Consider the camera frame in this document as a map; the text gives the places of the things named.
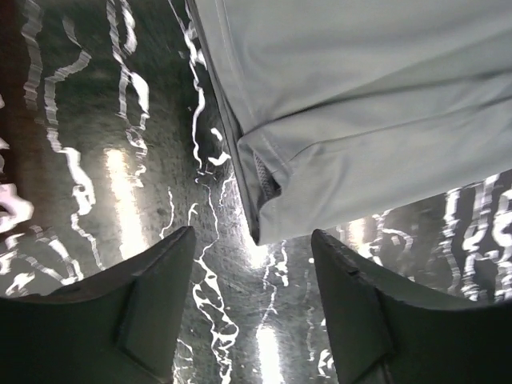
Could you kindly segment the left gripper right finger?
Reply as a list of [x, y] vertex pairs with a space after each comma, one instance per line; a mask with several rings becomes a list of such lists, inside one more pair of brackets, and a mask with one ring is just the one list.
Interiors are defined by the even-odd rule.
[[510, 382], [510, 302], [412, 282], [323, 230], [311, 248], [340, 383]]

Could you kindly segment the grey t shirt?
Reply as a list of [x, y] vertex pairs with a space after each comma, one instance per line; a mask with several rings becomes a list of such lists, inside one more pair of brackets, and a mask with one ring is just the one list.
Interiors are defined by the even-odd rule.
[[511, 167], [508, 1], [192, 1], [253, 240]]

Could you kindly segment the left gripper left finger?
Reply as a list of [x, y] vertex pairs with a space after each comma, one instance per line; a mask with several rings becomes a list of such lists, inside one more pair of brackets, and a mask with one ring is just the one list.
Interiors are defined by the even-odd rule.
[[51, 294], [1, 301], [4, 383], [170, 383], [195, 231]]

